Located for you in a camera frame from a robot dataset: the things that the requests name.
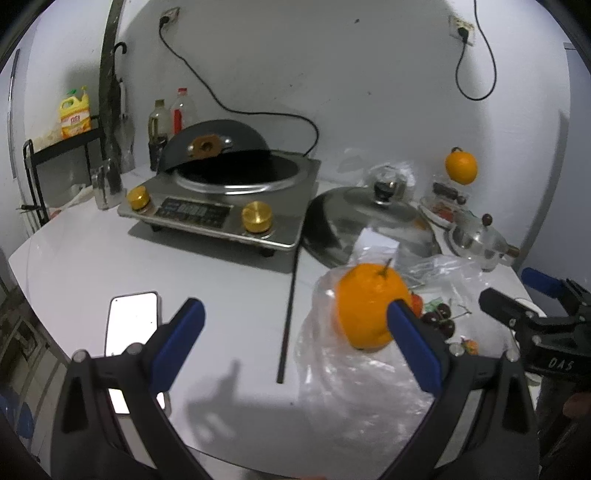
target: phone screen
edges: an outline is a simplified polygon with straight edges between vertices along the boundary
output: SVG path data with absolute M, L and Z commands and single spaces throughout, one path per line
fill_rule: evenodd
M 132 343 L 145 344 L 158 327 L 158 295 L 156 292 L 115 297 L 109 307 L 105 356 L 120 355 Z M 129 414 L 121 390 L 109 389 L 115 413 Z M 164 394 L 157 395 L 164 408 Z

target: power outlet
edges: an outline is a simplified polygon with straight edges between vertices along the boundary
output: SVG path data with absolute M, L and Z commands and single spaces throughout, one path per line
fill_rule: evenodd
M 160 18 L 169 17 L 169 19 L 170 19 L 170 20 L 168 20 L 168 23 L 166 23 L 166 25 L 164 26 L 164 29 L 168 28 L 173 23 L 176 23 L 176 21 L 178 20 L 178 14 L 180 13 L 180 11 L 181 11 L 180 7 L 174 7 L 174 8 L 169 8 L 168 10 L 166 10 L 166 12 L 162 12 L 162 14 L 160 15 Z
M 462 38 L 461 38 L 460 34 L 457 32 L 457 29 L 462 28 L 462 27 L 464 27 L 466 30 L 468 30 L 468 42 L 467 43 L 468 43 L 468 45 L 473 47 L 474 42 L 476 40 L 474 25 L 471 24 L 470 22 L 467 22 L 466 20 L 462 20 L 460 17 L 456 17 L 455 15 L 449 16 L 449 34 L 452 37 L 457 38 L 460 41 L 462 41 Z

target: hanging orange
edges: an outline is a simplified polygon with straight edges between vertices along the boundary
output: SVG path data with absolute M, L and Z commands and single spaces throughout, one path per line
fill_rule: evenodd
M 336 286 L 336 317 L 355 348 L 382 348 L 392 341 L 386 311 L 394 300 L 412 305 L 404 280 L 392 268 L 359 264 Z
M 468 185 L 476 180 L 478 162 L 471 153 L 464 152 L 459 147 L 454 147 L 445 159 L 445 169 L 453 181 L 461 185 Z

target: black cable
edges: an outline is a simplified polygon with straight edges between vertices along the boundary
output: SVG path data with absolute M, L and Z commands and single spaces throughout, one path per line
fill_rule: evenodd
M 478 20 L 478 8 L 477 8 L 477 5 L 476 5 L 476 0 L 474 0 L 474 18 L 476 20 L 476 26 L 478 27 L 478 31 L 482 35 L 482 38 L 484 38 L 484 41 L 485 41 L 486 46 L 488 48 L 488 51 L 491 54 L 492 68 L 495 71 L 495 80 L 492 82 L 492 87 L 491 87 L 490 91 L 486 95 L 484 95 L 482 97 L 478 97 L 478 98 L 471 97 L 471 96 L 467 95 L 464 92 L 464 90 L 462 90 L 462 87 L 460 87 L 460 82 L 459 82 L 457 76 L 458 76 L 458 72 L 460 71 L 460 65 L 462 64 L 462 60 L 464 59 L 464 55 L 466 53 L 466 45 L 468 43 L 468 35 L 465 35 L 465 36 L 462 35 L 462 33 L 460 32 L 460 30 L 465 30 L 465 29 L 459 28 L 458 29 L 458 33 L 460 34 L 460 36 L 462 36 L 462 42 L 463 42 L 464 45 L 462 47 L 462 54 L 460 55 L 460 60 L 458 60 L 457 66 L 456 66 L 456 86 L 457 86 L 457 89 L 460 90 L 460 93 L 464 97 L 466 97 L 468 100 L 472 100 L 474 102 L 480 102 L 480 101 L 485 100 L 488 97 L 490 97 L 492 95 L 492 92 L 495 91 L 495 88 L 496 88 L 496 80 L 497 80 L 497 71 L 496 71 L 495 55 L 492 52 L 491 44 L 488 43 L 488 39 L 486 38 L 486 35 L 484 35 L 484 32 L 482 31 L 482 27 L 480 26 L 480 21 Z
M 285 324 L 283 326 L 283 338 L 281 340 L 281 353 L 279 355 L 279 368 L 277 369 L 277 383 L 282 384 L 285 381 L 285 368 L 287 366 L 287 353 L 290 347 L 291 317 L 294 308 L 294 296 L 296 294 L 296 274 L 297 266 L 300 262 L 300 251 L 304 248 L 301 241 L 298 242 L 293 259 L 291 270 L 290 296 L 287 300 L 287 311 L 285 313 Z
M 201 84 L 207 89 L 207 91 L 209 92 L 209 95 L 212 96 L 213 100 L 215 100 L 215 102 L 221 108 L 223 108 L 226 112 L 237 113 L 238 115 L 286 116 L 286 117 L 289 117 L 289 118 L 297 118 L 299 120 L 303 120 L 304 122 L 308 122 L 312 126 L 312 128 L 314 129 L 314 133 L 315 133 L 316 137 L 314 139 L 314 143 L 312 143 L 312 146 L 306 151 L 306 153 L 304 153 L 304 155 L 308 155 L 312 150 L 314 150 L 314 148 L 316 147 L 316 145 L 318 145 L 318 140 L 320 138 L 320 130 L 318 129 L 318 126 L 312 120 L 310 120 L 308 117 L 306 117 L 304 115 L 299 115 L 297 113 L 247 112 L 247 111 L 244 111 L 244 110 L 235 110 L 233 108 L 229 108 L 226 105 L 224 105 L 222 103 L 222 101 L 217 97 L 217 95 L 215 94 L 215 92 L 212 90 L 212 88 L 207 84 L 207 82 L 205 80 L 203 80 L 203 78 L 201 77 L 201 75 L 199 75 L 195 71 L 195 69 L 193 67 L 191 67 L 191 65 L 189 65 L 189 62 L 182 55 L 179 55 L 178 53 L 176 53 L 170 45 L 168 45 L 168 43 L 166 42 L 166 40 L 164 39 L 164 37 L 162 35 L 162 29 L 163 29 L 163 27 L 167 23 L 168 23 L 168 18 L 167 17 L 162 17 L 160 19 L 160 26 L 158 28 L 158 35 L 160 36 L 160 40 L 162 40 L 162 43 L 164 43 L 164 46 L 170 51 L 170 53 L 172 53 L 175 57 L 177 57 L 179 60 L 181 60 L 187 66 L 187 68 L 189 70 L 191 70 L 191 73 L 197 77 L 197 79 L 201 82 Z

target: gold control knob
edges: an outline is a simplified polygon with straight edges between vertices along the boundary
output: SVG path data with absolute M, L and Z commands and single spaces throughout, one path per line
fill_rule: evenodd
M 271 228 L 273 212 L 266 203 L 249 203 L 242 209 L 242 224 L 250 233 L 263 233 Z
M 131 189 L 127 194 L 127 201 L 133 210 L 141 210 L 150 202 L 150 194 L 143 185 Z

